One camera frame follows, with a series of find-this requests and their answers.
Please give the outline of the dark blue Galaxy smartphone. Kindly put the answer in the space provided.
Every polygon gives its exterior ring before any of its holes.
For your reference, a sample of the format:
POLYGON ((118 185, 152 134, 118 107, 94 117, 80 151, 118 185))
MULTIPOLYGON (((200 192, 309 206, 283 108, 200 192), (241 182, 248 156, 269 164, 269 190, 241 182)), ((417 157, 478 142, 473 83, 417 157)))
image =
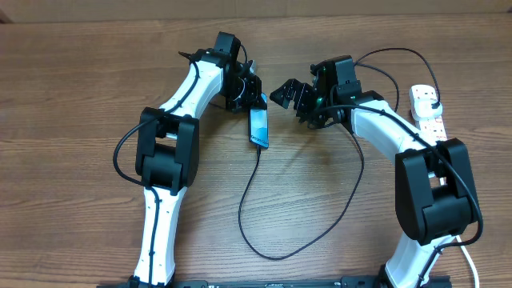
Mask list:
POLYGON ((263 149, 269 148, 267 109, 257 108, 255 106, 250 108, 249 141, 263 149))

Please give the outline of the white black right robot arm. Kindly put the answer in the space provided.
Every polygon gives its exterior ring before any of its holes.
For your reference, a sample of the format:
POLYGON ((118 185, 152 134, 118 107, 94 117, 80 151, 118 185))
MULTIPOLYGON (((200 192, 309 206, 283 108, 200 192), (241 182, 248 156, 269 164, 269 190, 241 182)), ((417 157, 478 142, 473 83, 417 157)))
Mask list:
POLYGON ((438 257, 468 225, 478 225, 479 208, 468 150, 456 138, 435 140, 397 115, 373 90, 363 91, 352 57, 312 65, 311 84, 286 81, 270 100, 292 106, 300 122, 316 128, 340 123, 383 153, 395 168, 395 212, 403 230, 397 248, 373 287, 450 287, 449 277, 430 276, 438 257))

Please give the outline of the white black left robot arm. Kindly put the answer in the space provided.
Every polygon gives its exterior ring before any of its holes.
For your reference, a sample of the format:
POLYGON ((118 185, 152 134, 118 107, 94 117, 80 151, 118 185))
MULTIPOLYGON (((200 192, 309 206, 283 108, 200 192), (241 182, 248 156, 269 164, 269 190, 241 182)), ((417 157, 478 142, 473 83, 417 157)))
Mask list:
POLYGON ((190 70, 174 95, 159 108, 145 108, 137 134, 136 183, 143 188, 145 221, 142 248, 128 287, 169 287, 175 273, 174 243, 178 215, 199 164, 200 118, 212 98, 225 108, 249 113, 249 140, 269 146, 266 95, 252 61, 238 60, 243 50, 233 34, 221 32, 213 47, 185 54, 190 70))

